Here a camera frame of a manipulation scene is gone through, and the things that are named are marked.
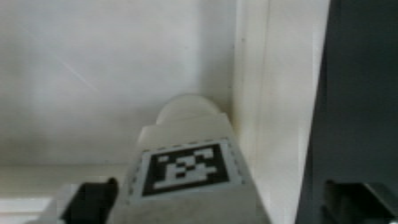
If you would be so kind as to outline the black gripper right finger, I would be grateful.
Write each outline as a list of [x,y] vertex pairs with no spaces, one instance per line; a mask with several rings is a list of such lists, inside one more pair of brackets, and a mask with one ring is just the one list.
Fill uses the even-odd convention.
[[398,224],[398,196],[382,183],[323,185],[322,224]]

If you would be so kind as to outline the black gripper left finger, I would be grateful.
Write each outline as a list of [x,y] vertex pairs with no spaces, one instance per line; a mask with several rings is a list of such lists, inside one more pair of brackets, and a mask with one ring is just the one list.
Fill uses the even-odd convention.
[[41,214],[41,223],[107,224],[117,193],[114,178],[66,186]]

